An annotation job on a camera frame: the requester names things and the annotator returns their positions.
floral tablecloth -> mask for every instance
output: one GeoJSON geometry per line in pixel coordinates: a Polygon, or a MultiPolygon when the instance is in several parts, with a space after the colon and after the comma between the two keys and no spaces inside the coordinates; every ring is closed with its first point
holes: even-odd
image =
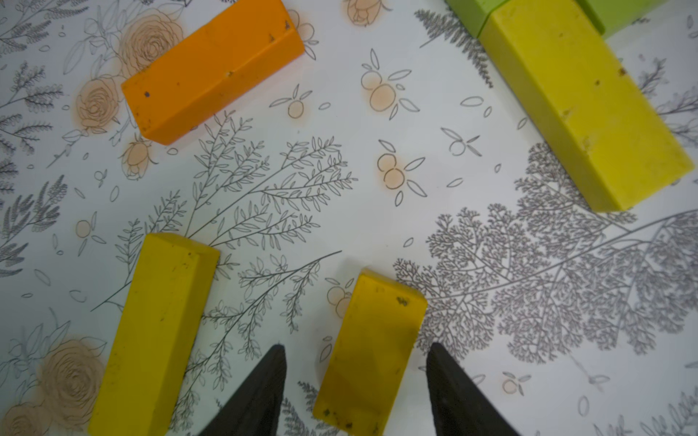
{"type": "MultiPolygon", "coordinates": [[[[221,251],[172,434],[274,343],[279,434],[338,434],[309,410],[364,266],[430,305],[386,435],[433,434],[433,341],[522,435],[698,434],[698,173],[591,213],[439,0],[287,0],[304,55],[142,138],[121,83],[229,5],[0,0],[5,434],[86,429],[150,232],[221,251]]],[[[694,159],[696,19],[670,0],[609,40],[694,159]]]]}

wooden block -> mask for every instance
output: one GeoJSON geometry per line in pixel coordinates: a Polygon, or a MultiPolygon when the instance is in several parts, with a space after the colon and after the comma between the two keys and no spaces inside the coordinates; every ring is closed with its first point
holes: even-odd
{"type": "Polygon", "coordinates": [[[480,41],[595,212],[626,210],[693,169],[574,0],[509,0],[480,41]]]}
{"type": "Polygon", "coordinates": [[[304,50],[281,0],[239,0],[121,88],[143,136],[172,144],[304,50]]]}
{"type": "Polygon", "coordinates": [[[145,237],[92,412],[91,436],[168,431],[218,255],[173,233],[145,237]]]}
{"type": "Polygon", "coordinates": [[[666,0],[577,0],[596,30],[608,38],[666,0]]]}
{"type": "Polygon", "coordinates": [[[351,435],[382,436],[425,312],[418,291],[363,270],[313,416],[351,435]]]}
{"type": "Polygon", "coordinates": [[[446,0],[448,6],[458,15],[468,32],[476,38],[487,17],[507,0],[446,0]]]}

orange berry illustration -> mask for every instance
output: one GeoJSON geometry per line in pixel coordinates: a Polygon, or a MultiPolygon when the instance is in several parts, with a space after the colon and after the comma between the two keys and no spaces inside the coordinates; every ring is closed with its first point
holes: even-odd
{"type": "Polygon", "coordinates": [[[397,166],[397,158],[394,154],[386,153],[378,158],[378,169],[382,172],[392,170],[397,166]]]}
{"type": "Polygon", "coordinates": [[[395,103],[395,90],[387,83],[380,85],[371,94],[371,108],[377,112],[383,112],[395,103]]]}
{"type": "Polygon", "coordinates": [[[339,286],[335,286],[327,291],[327,301],[335,306],[339,301],[344,298],[344,289],[339,286]]]}
{"type": "Polygon", "coordinates": [[[344,315],[346,315],[350,300],[351,300],[351,298],[345,297],[345,298],[342,298],[341,300],[339,300],[339,302],[337,303],[337,307],[335,307],[335,311],[337,312],[337,315],[340,318],[344,318],[344,315]]]}
{"type": "Polygon", "coordinates": [[[75,234],[80,238],[87,238],[90,231],[92,231],[92,227],[90,226],[89,221],[80,220],[75,225],[75,234]]]}
{"type": "Polygon", "coordinates": [[[383,181],[388,189],[397,189],[405,183],[405,174],[401,170],[393,168],[385,173],[383,181]]]}
{"type": "Polygon", "coordinates": [[[303,106],[303,102],[296,100],[288,106],[288,116],[293,119],[298,119],[303,115],[304,110],[305,107],[303,106]]]}
{"type": "Polygon", "coordinates": [[[364,75],[361,76],[361,86],[369,91],[378,88],[378,85],[381,83],[383,83],[383,78],[378,71],[366,71],[364,75]]]}

fern illustration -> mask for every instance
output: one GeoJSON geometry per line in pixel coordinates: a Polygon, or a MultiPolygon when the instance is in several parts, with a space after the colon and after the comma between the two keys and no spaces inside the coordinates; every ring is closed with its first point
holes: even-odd
{"type": "MultiPolygon", "coordinates": [[[[26,228],[32,232],[43,232],[56,223],[61,215],[59,213],[60,201],[66,196],[68,185],[63,183],[63,176],[60,176],[52,185],[50,182],[44,183],[36,198],[28,195],[23,198],[21,195],[15,198],[12,206],[5,211],[0,233],[0,265],[11,268],[24,261],[20,256],[28,243],[19,245],[13,242],[26,228]]],[[[0,278],[14,276],[22,272],[18,269],[0,268],[0,278]]]]}
{"type": "Polygon", "coordinates": [[[281,413],[285,415],[283,424],[286,428],[284,435],[286,436],[317,436],[315,430],[310,430],[306,427],[303,420],[298,416],[298,412],[293,407],[288,398],[284,398],[281,402],[281,413]]]}
{"type": "MultiPolygon", "coordinates": [[[[647,98],[657,95],[658,86],[669,83],[664,77],[666,63],[666,59],[655,59],[652,72],[640,73],[638,86],[647,98]]],[[[658,105],[655,110],[683,146],[698,147],[698,118],[686,118],[686,115],[698,115],[698,87],[675,93],[671,100],[658,105]]]]}
{"type": "Polygon", "coordinates": [[[445,14],[437,14],[430,10],[419,9],[415,12],[415,17],[422,22],[429,37],[429,40],[422,44],[421,47],[443,36],[444,41],[454,44],[468,55],[468,60],[472,61],[477,69],[477,73],[487,86],[490,88],[494,86],[487,69],[489,58],[482,44],[480,44],[477,38],[468,33],[468,30],[452,10],[449,9],[445,14]]]}
{"type": "Polygon", "coordinates": [[[698,310],[698,210],[630,228],[632,213],[591,212],[547,144],[528,163],[518,211],[441,215],[427,239],[436,265],[395,262],[429,300],[417,346],[438,341],[462,359],[496,325],[512,355],[546,363],[585,340],[645,354],[658,333],[681,332],[698,310]]]}
{"type": "Polygon", "coordinates": [[[49,33],[52,20],[83,13],[88,6],[80,6],[87,0],[21,0],[15,9],[20,18],[9,29],[0,33],[0,57],[13,52],[23,52],[31,44],[43,40],[49,33]]]}
{"type": "MultiPolygon", "coordinates": [[[[46,77],[44,67],[29,67],[24,61],[20,69],[15,72],[10,91],[13,93],[7,103],[0,105],[0,111],[9,113],[0,114],[0,151],[12,156],[17,148],[27,154],[36,151],[38,134],[52,130],[53,126],[45,121],[23,122],[24,115],[15,110],[14,103],[23,101],[30,112],[48,112],[54,108],[53,101],[63,95],[62,86],[53,84],[46,87],[36,86],[46,77]]],[[[17,176],[17,165],[10,158],[0,160],[0,195],[14,192],[14,184],[9,182],[17,176]]],[[[0,209],[4,201],[0,199],[0,209]]]]}

orange block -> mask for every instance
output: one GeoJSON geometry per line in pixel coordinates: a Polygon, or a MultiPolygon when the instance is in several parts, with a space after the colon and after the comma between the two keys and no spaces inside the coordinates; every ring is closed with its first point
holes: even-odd
{"type": "Polygon", "coordinates": [[[121,89],[141,134],[169,145],[304,50],[281,0],[239,0],[121,89]]]}

